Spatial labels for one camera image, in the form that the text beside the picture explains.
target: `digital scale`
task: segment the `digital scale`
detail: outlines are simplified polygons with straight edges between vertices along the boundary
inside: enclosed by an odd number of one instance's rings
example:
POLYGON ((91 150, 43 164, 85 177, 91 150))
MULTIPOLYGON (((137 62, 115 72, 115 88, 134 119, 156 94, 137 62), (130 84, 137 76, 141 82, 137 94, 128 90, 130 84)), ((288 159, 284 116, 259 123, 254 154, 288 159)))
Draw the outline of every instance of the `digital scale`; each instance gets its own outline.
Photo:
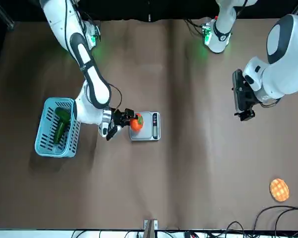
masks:
POLYGON ((130 139, 132 141, 157 141, 160 140, 160 113, 139 112, 144 119, 144 126, 139 132, 134 132, 129 128, 130 139))

